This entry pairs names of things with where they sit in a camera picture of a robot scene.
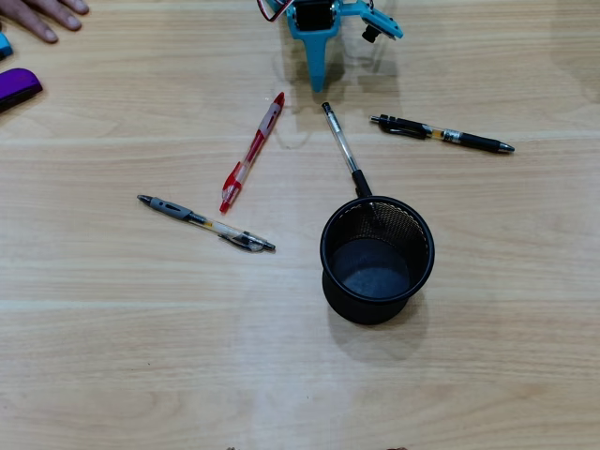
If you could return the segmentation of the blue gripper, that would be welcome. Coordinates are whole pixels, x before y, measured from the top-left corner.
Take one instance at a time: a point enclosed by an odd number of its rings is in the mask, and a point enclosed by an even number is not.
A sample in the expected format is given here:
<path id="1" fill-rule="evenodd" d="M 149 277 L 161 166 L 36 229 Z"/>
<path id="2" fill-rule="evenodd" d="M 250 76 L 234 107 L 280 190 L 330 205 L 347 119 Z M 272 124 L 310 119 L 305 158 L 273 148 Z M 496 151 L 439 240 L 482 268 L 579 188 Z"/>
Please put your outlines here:
<path id="1" fill-rule="evenodd" d="M 335 0 L 292 1 L 285 12 L 292 37 L 334 36 L 340 27 L 343 4 L 343 1 Z M 310 85 L 314 92 L 319 93 L 325 82 L 327 39 L 307 38 L 304 44 Z"/>

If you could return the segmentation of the person's hand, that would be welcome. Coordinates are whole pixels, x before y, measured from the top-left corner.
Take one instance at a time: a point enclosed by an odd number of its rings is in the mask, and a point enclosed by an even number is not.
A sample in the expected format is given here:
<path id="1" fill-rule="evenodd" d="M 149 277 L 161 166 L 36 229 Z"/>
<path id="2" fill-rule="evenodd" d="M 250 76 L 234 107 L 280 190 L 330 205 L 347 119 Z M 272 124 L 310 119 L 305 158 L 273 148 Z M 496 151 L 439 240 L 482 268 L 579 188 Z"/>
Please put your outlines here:
<path id="1" fill-rule="evenodd" d="M 14 21 L 42 41 L 55 44 L 59 37 L 46 24 L 44 15 L 69 31 L 81 29 L 80 16 L 90 11 L 83 0 L 1 0 L 1 15 Z"/>

